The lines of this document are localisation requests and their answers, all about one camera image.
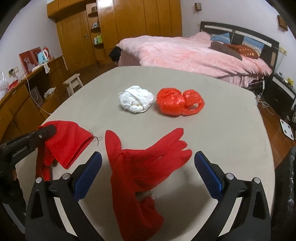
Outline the red fleece glove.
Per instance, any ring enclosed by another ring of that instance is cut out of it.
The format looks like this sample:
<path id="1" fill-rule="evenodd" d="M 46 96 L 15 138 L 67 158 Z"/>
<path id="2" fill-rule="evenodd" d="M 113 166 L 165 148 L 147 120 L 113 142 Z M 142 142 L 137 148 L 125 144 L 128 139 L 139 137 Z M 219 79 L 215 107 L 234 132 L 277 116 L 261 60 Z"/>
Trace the red fleece glove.
<path id="1" fill-rule="evenodd" d="M 181 140 L 183 134 L 177 128 L 145 150 L 132 150 L 122 148 L 115 132 L 105 132 L 112 204 L 123 240 L 149 240 L 164 224 L 154 200 L 138 200 L 136 194 L 155 188 L 189 161 L 193 152 Z"/>
<path id="2" fill-rule="evenodd" d="M 55 120 L 39 126 L 38 129 L 53 125 L 57 132 L 38 147 L 36 175 L 45 181 L 52 180 L 51 164 L 57 161 L 69 169 L 86 147 L 93 141 L 91 132 L 72 121 Z"/>

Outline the red plastic bag ball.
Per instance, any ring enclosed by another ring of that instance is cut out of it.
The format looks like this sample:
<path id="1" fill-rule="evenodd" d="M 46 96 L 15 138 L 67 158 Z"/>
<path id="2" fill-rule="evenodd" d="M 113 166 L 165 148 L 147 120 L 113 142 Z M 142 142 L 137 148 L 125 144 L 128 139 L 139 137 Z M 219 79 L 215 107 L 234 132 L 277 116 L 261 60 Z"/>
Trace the red plastic bag ball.
<path id="1" fill-rule="evenodd" d="M 171 116 L 195 115 L 205 106 L 201 95 L 193 89 L 180 92 L 176 88 L 163 88 L 157 94 L 156 103 L 162 114 Z"/>

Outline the white plastic bag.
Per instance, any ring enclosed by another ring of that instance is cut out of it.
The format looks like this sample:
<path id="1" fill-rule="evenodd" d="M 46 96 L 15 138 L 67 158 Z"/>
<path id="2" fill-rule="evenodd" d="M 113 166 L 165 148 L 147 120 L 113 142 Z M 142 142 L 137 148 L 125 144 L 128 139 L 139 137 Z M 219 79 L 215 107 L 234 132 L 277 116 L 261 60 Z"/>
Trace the white plastic bag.
<path id="1" fill-rule="evenodd" d="M 154 95 L 138 85 L 133 85 L 118 94 L 121 107 L 131 113 L 144 113 L 154 102 Z"/>

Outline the wooden side cabinet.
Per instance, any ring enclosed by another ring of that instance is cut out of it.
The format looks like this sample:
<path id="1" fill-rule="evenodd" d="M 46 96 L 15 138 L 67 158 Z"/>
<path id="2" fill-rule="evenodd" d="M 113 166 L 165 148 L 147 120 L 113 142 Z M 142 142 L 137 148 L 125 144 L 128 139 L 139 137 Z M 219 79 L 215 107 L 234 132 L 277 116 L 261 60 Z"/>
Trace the wooden side cabinet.
<path id="1" fill-rule="evenodd" d="M 1 143 L 35 131 L 67 98 L 63 84 L 70 75 L 63 56 L 38 68 L 1 100 Z"/>

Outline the small white wooden stool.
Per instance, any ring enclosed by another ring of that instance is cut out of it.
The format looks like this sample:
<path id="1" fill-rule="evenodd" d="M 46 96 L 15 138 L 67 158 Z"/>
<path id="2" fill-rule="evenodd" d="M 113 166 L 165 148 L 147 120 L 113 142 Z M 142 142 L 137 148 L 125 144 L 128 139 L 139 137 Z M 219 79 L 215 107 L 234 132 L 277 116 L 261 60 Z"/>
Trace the small white wooden stool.
<path id="1" fill-rule="evenodd" d="M 80 73 L 72 75 L 70 78 L 63 82 L 63 85 L 66 86 L 69 96 L 74 95 L 74 88 L 78 86 L 82 88 L 84 86 L 80 79 Z"/>

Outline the light blue electric kettle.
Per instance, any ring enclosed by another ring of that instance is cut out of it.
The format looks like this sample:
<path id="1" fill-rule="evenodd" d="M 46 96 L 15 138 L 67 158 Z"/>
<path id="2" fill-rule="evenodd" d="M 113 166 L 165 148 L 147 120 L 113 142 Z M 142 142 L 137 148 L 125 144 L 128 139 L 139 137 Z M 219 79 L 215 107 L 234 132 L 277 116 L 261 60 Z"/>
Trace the light blue electric kettle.
<path id="1" fill-rule="evenodd" d="M 42 65 L 48 62 L 49 53 L 47 50 L 43 50 L 38 53 L 37 57 L 38 57 L 38 63 Z"/>

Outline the yellow plush toy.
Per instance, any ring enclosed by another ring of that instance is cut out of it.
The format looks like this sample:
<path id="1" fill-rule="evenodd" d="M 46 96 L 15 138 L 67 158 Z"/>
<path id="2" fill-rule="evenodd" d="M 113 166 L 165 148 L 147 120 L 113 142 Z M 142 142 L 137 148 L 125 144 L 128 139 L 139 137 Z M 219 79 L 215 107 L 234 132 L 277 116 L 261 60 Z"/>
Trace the yellow plush toy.
<path id="1" fill-rule="evenodd" d="M 291 78 L 287 78 L 287 84 L 293 87 L 294 81 Z"/>

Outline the bed with pink quilt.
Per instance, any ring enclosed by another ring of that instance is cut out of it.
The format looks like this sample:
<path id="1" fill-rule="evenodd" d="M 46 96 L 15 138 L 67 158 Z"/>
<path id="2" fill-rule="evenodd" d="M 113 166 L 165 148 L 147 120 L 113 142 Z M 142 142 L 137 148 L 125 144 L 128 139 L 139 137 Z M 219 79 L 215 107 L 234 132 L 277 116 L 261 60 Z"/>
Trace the bed with pink quilt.
<path id="1" fill-rule="evenodd" d="M 119 66 L 162 67 L 198 73 L 247 88 L 253 81 L 270 76 L 272 68 L 263 60 L 239 59 L 210 49 L 211 35 L 192 37 L 140 36 L 121 40 L 109 57 Z"/>

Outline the right blue pillow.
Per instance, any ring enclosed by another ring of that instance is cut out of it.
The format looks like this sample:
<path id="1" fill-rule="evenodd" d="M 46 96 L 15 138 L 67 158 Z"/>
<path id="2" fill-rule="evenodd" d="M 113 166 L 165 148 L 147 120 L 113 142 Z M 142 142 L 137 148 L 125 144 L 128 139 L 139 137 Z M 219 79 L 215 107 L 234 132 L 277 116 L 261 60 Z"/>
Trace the right blue pillow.
<path id="1" fill-rule="evenodd" d="M 242 44 L 254 49 L 258 54 L 261 54 L 264 48 L 264 43 L 261 43 L 247 36 L 244 36 Z"/>

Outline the blue pillow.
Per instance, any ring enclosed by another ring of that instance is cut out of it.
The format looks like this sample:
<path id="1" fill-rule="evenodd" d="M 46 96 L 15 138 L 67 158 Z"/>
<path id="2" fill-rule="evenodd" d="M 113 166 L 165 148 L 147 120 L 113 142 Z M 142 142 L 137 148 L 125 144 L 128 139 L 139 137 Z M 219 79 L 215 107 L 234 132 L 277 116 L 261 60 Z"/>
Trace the blue pillow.
<path id="1" fill-rule="evenodd" d="M 261 43 L 247 36 L 244 36 L 242 44 L 254 49 L 258 54 L 261 54 L 264 48 L 264 43 Z"/>
<path id="2" fill-rule="evenodd" d="M 212 34 L 210 40 L 216 41 L 216 42 L 222 42 L 222 43 L 226 43 L 226 44 L 231 44 L 230 33 Z"/>

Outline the brown cushion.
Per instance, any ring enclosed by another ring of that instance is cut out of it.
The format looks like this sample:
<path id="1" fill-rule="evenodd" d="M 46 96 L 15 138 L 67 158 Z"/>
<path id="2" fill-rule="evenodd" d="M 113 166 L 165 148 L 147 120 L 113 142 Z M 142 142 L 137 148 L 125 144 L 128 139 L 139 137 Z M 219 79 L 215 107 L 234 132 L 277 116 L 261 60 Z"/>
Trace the brown cushion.
<path id="1" fill-rule="evenodd" d="M 226 46 L 220 42 L 216 42 L 216 41 L 211 42 L 210 49 L 216 50 L 216 51 L 224 53 L 226 55 L 233 56 L 233 57 L 239 59 L 240 61 L 242 61 L 242 56 L 239 53 L 237 53 L 233 49 L 229 48 L 228 46 Z"/>

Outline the left blue pillow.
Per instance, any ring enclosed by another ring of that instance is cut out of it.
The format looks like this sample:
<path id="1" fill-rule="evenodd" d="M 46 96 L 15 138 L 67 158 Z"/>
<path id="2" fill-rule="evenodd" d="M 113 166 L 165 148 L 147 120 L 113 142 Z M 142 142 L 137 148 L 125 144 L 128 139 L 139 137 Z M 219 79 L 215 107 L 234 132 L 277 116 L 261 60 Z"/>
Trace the left blue pillow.
<path id="1" fill-rule="evenodd" d="M 230 33 L 212 34 L 210 40 L 216 41 L 216 42 L 222 42 L 222 43 L 226 43 L 226 44 L 231 44 Z"/>

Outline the right wall lamp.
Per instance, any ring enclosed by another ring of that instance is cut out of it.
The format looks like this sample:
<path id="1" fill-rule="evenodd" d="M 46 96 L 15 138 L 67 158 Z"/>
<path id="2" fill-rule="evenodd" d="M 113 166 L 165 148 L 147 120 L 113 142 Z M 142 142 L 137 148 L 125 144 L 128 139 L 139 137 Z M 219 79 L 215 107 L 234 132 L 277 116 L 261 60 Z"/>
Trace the right wall lamp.
<path id="1" fill-rule="evenodd" d="M 288 25 L 287 22 L 283 19 L 281 15 L 277 16 L 278 25 L 283 31 L 288 31 Z"/>

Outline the wall lamp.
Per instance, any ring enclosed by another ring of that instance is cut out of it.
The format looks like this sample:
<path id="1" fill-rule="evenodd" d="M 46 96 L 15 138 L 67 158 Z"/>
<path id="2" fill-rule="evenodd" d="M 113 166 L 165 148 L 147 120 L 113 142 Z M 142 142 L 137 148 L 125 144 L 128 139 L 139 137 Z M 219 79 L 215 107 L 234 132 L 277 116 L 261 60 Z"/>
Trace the wall lamp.
<path id="1" fill-rule="evenodd" d="M 195 11 L 201 11 L 202 10 L 201 3 L 194 3 L 194 6 L 195 6 Z"/>
<path id="2" fill-rule="evenodd" d="M 281 15 L 277 16 L 278 25 L 283 31 L 288 31 L 288 25 L 287 22 L 283 19 Z"/>

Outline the left wall lamp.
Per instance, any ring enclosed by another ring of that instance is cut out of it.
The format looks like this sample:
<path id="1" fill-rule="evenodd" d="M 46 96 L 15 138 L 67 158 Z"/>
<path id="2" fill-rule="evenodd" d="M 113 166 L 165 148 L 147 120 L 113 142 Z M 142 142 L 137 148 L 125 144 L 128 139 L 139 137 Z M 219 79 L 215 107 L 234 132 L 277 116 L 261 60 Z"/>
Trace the left wall lamp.
<path id="1" fill-rule="evenodd" d="M 201 11 L 202 10 L 201 3 L 194 3 L 194 6 L 195 6 L 195 11 Z"/>

